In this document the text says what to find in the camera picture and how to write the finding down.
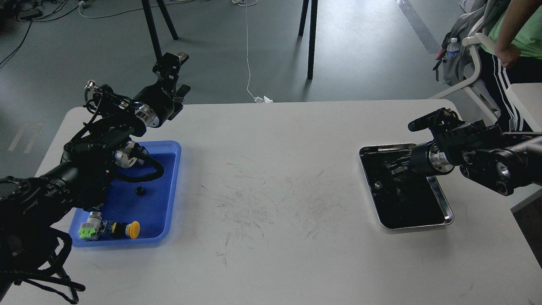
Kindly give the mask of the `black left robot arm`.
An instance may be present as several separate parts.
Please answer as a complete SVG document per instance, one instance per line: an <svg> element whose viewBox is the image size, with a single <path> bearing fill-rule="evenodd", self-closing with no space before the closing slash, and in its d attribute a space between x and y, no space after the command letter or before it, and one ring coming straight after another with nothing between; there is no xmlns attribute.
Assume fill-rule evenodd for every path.
<svg viewBox="0 0 542 305"><path fill-rule="evenodd" d="M79 302L85 286L70 279L64 263L73 240L53 228L72 208L97 210L110 183L148 182L164 167L132 136L159 128L183 109L190 87L177 88L186 53L165 53L153 66L157 81L134 98L89 80L84 108L91 119L64 145L58 166L39 177L1 179L1 297L22 282Z"/></svg>

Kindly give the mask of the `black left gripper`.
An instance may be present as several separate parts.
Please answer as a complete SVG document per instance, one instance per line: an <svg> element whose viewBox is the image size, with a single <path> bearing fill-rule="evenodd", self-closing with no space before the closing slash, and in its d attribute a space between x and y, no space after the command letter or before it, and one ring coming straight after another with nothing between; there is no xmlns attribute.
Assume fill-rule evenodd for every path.
<svg viewBox="0 0 542 305"><path fill-rule="evenodd" d="M183 102L191 87L182 84L176 91L180 67L189 55L183 52L166 52L157 60L152 72L157 75L159 85L144 87L132 99L135 115L147 127L161 127L165 120L173 120L183 109Z"/></svg>

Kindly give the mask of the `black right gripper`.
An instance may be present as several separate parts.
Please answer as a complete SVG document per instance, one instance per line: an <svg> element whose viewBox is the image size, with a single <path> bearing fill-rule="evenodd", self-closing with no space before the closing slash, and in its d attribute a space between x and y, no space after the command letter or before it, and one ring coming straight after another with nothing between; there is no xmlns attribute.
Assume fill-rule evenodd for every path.
<svg viewBox="0 0 542 305"><path fill-rule="evenodd" d="M408 170L424 176L447 175L454 169L433 141L416 145L411 154L384 154L382 166L387 167L391 177Z"/></svg>

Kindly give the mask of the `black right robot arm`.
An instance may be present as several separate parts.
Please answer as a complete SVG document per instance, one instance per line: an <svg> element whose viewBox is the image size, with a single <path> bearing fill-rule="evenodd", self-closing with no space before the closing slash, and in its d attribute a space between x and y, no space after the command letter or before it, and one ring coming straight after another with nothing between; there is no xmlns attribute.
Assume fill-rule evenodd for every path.
<svg viewBox="0 0 542 305"><path fill-rule="evenodd" d="M468 124L449 108L413 120L408 129L429 129L433 139L385 162L394 178L406 172L447 175L457 167L464 177L503 196L519 187L541 185L541 133L505 133L499 125L488 127L482 120Z"/></svg>

